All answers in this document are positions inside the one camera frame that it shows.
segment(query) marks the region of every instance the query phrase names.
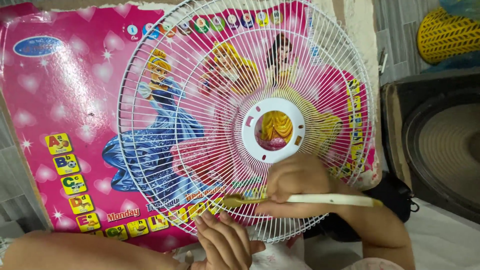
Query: fan guard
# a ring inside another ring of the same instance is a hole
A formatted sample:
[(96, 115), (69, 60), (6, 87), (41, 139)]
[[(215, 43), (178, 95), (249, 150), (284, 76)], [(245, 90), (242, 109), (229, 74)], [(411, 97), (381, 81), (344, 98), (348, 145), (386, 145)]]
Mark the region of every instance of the fan guard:
[(253, 238), (281, 241), (324, 217), (255, 216), (254, 205), (224, 208), (221, 194), (264, 196), (271, 163), (296, 151), (319, 155), (353, 184), (373, 144), (374, 112), (359, 53), (311, 3), (185, 1), (144, 35), (125, 71), (124, 177), (188, 233), (195, 215), (225, 210), (255, 225)]

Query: blue logo oval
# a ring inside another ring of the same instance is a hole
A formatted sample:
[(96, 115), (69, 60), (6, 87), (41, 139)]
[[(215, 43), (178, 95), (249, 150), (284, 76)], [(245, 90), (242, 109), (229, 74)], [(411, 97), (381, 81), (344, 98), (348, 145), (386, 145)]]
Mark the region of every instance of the blue logo oval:
[(63, 42), (56, 37), (27, 37), (15, 43), (13, 51), (25, 57), (41, 57), (63, 48)]

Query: brush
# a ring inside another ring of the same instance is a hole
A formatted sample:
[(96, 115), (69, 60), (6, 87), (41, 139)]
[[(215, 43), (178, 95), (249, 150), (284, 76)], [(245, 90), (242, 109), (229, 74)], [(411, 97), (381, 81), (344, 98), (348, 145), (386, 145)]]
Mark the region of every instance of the brush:
[[(240, 193), (227, 194), (223, 197), (223, 205), (227, 208), (236, 208), (244, 204), (256, 204), (267, 201), (264, 199), (244, 199)], [(355, 205), (365, 207), (381, 207), (384, 204), (370, 197), (345, 194), (295, 194), (288, 198), (291, 203), (327, 203), (341, 205)]]

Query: children's educational poster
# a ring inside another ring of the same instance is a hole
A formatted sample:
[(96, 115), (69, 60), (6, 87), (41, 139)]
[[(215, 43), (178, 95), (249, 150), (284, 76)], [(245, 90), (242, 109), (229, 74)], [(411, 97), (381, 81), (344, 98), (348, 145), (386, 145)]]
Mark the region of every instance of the children's educational poster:
[[(371, 132), (362, 126), (365, 89), (350, 73), (322, 63), (319, 48), (308, 42), (305, 12), (292, 2), (156, 25), (164, 11), (129, 4), (70, 12), (39, 12), (30, 3), (1, 9), (2, 93), (53, 229), (164, 252), (196, 242), (176, 225), (204, 209), (218, 213), (227, 191), (264, 194), (266, 179), (243, 178), (242, 167), (232, 166), (241, 154), (222, 151), (239, 143), (232, 135), (241, 124), (239, 104), (248, 103), (259, 81), (280, 89), (278, 97), (298, 95), (302, 82), (324, 83), (310, 87), (315, 90), (297, 106), (313, 106), (334, 134), (317, 134), (314, 147), (347, 179), (352, 168), (340, 161), (350, 153), (354, 162), (359, 153), (342, 142), (361, 144), (362, 133)], [(269, 38), (256, 33), (262, 28), (270, 29)], [(308, 46), (310, 53), (294, 53)], [(297, 72), (306, 64), (319, 66), (317, 73)], [(334, 84), (332, 76), (345, 80)], [(341, 105), (322, 104), (322, 91)], [(282, 112), (266, 113), (256, 124), (258, 144), (274, 151), (295, 140), (289, 124)], [(374, 151), (361, 161), (363, 170), (376, 171)]]

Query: white brush handle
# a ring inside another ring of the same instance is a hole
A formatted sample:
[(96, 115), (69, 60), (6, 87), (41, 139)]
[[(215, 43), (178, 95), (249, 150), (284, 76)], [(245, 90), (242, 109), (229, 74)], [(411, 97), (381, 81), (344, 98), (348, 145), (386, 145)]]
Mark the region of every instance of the white brush handle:
[(291, 195), (287, 202), (374, 206), (374, 199), (372, 198), (345, 194), (297, 194)]

